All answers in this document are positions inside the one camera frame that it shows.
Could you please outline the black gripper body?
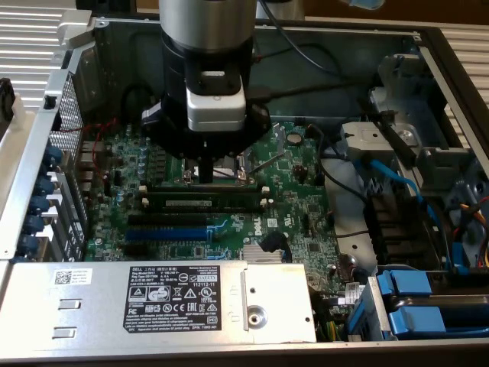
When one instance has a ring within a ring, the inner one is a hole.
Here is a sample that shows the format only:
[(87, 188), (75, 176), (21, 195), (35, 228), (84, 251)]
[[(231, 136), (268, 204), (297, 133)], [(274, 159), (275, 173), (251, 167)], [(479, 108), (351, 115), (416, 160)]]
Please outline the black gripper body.
[(186, 107), (189, 130), (241, 130), (249, 84), (253, 40), (208, 52), (191, 50), (162, 34), (164, 92)]

